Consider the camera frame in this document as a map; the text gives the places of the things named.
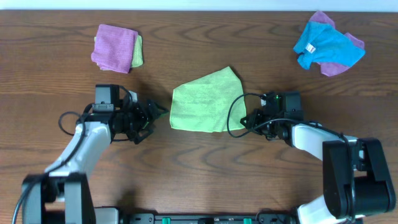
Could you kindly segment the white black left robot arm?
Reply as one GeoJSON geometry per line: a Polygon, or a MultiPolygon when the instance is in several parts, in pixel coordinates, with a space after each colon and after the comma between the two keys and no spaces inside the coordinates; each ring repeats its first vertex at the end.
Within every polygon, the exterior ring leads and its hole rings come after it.
{"type": "Polygon", "coordinates": [[[116,207],[95,207],[88,179],[102,153],[123,134],[139,144],[153,132],[153,122],[168,109],[152,100],[142,103],[137,93],[120,92],[121,85],[99,84],[95,101],[77,114],[68,146],[44,173],[27,175],[12,220],[23,223],[126,223],[116,207]]]}

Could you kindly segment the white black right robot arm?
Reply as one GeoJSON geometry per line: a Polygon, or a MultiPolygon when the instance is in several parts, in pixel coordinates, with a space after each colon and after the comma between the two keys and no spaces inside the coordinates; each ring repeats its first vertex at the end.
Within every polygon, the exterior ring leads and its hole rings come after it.
{"type": "Polygon", "coordinates": [[[240,123],[268,141],[280,139],[322,162],[323,194],[286,223],[362,223],[393,211],[396,193],[380,140],[356,138],[306,121],[297,91],[260,95],[261,106],[240,123]]]}

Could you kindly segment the yellow-green cloth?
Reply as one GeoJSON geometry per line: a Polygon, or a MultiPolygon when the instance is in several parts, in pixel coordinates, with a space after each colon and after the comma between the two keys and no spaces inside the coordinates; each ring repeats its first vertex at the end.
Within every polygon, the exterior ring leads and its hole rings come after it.
{"type": "Polygon", "coordinates": [[[240,130],[246,116],[243,86],[231,67],[184,83],[173,90],[170,126],[205,133],[240,130]]]}

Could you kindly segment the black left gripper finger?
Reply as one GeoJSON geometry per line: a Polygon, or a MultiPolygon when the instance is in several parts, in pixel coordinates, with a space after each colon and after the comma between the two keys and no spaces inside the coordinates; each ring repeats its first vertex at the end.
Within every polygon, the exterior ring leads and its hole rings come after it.
{"type": "Polygon", "coordinates": [[[133,125],[132,141],[134,144],[139,144],[143,140],[148,138],[153,132],[154,132],[153,123],[146,123],[146,124],[135,123],[133,125]]]}
{"type": "Polygon", "coordinates": [[[147,111],[151,120],[156,120],[165,116],[169,110],[153,100],[147,100],[147,111]]]}

